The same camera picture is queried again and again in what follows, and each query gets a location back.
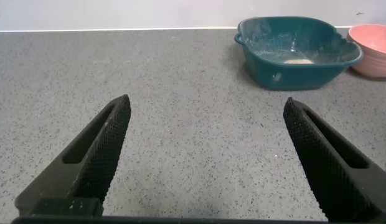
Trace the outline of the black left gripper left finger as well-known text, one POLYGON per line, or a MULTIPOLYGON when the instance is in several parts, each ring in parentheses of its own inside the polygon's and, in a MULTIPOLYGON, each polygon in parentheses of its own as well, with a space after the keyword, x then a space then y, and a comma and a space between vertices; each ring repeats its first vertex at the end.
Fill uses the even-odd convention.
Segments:
POLYGON ((17 196, 20 216, 41 199, 96 198, 103 202, 116 172, 131 106, 111 100, 72 142, 17 196))

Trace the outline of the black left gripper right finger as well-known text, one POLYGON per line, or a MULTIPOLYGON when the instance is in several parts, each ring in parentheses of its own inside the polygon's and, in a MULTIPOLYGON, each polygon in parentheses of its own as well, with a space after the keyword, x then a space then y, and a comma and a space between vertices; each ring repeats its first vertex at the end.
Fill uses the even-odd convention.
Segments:
POLYGON ((288 98, 283 118, 327 219, 386 222, 386 171, 304 103, 288 98))

